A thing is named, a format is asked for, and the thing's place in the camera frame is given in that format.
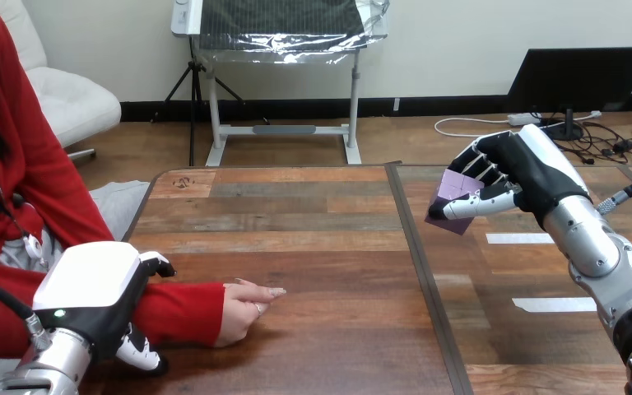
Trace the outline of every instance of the robotic arm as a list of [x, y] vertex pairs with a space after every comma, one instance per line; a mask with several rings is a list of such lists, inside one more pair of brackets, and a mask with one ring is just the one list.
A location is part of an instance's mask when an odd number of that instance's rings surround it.
[[595, 300], [602, 326], [628, 368], [625, 393], [631, 395], [632, 243], [602, 217], [627, 198], [624, 193], [597, 211], [578, 172], [533, 125], [477, 138], [448, 169], [486, 187], [451, 202], [436, 201], [430, 217], [454, 220], [514, 207], [531, 212], [568, 259], [573, 281]]
[[0, 381], [0, 395], [76, 395], [88, 367], [113, 357], [148, 374], [165, 373], [165, 359], [130, 322], [157, 273], [175, 275], [159, 253], [97, 242], [64, 252], [32, 309], [0, 289], [0, 300], [24, 319], [31, 339], [21, 363]]

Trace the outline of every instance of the tripod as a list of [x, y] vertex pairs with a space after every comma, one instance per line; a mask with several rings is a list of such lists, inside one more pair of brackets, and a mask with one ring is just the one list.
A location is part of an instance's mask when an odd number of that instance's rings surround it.
[[[178, 90], [180, 84], [185, 81], [185, 77], [188, 76], [190, 72], [193, 72], [193, 87], [192, 93], [190, 94], [190, 166], [195, 166], [195, 112], [199, 108], [199, 104], [202, 103], [202, 90], [200, 89], [200, 72], [207, 72], [207, 69], [195, 60], [195, 53], [193, 51], [193, 39], [192, 37], [188, 37], [188, 42], [190, 43], [190, 57], [191, 61], [188, 62], [188, 67], [183, 72], [183, 75], [180, 76], [178, 82], [175, 83], [175, 86], [168, 96], [166, 96], [161, 109], [165, 109], [168, 103], [170, 102], [170, 98], [175, 95], [175, 92]], [[234, 99], [239, 103], [239, 107], [241, 109], [246, 108], [246, 102], [239, 96], [236, 92], [234, 92], [231, 88], [229, 88], [224, 82], [222, 82], [219, 78], [216, 78], [216, 83], [219, 84], [229, 95], [232, 95]], [[263, 122], [266, 125], [270, 124], [270, 121], [263, 116], [258, 116], [258, 118], [263, 119]], [[152, 123], [159, 122], [160, 115], [159, 111], [154, 113], [154, 118], [151, 119]]]

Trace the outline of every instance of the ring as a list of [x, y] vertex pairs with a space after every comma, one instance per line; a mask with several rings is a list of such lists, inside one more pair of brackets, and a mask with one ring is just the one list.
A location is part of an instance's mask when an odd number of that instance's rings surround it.
[[258, 309], [258, 316], [262, 316], [263, 315], [263, 309], [260, 308], [260, 305], [258, 305], [257, 303], [253, 302], [253, 304], [255, 305], [255, 308]]

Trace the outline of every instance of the fingernail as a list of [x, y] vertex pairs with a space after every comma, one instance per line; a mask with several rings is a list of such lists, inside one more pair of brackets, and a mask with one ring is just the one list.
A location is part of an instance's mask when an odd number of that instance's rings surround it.
[[270, 295], [272, 296], [282, 296], [286, 294], [287, 291], [284, 288], [270, 288]]

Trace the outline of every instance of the human hand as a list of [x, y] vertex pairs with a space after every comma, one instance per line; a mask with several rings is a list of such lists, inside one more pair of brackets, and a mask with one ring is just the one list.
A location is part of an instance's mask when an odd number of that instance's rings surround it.
[[283, 296], [283, 288], [267, 288], [236, 279], [236, 284], [224, 284], [224, 313], [214, 347], [224, 347], [243, 340], [248, 330], [270, 308], [270, 303]]

